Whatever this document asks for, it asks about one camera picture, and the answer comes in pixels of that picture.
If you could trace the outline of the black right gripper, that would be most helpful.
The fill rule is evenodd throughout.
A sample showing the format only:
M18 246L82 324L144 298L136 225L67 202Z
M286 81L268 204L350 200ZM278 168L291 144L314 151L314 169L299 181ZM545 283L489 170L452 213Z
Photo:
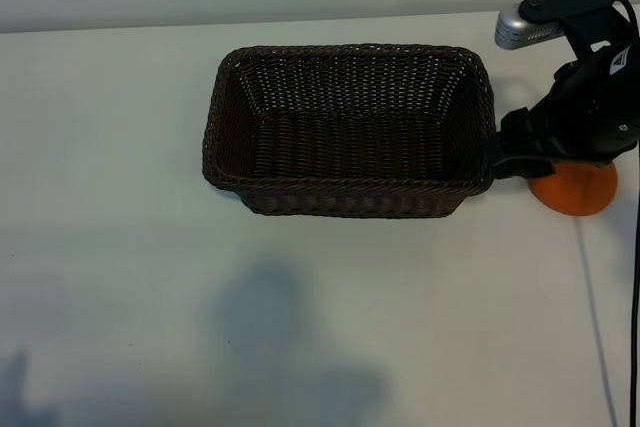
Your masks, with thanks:
M548 177L554 174L552 160L608 163L639 140L639 43L578 49L574 56L556 71L534 108L502 118L502 143L488 141L495 179ZM533 140L533 157L504 144Z

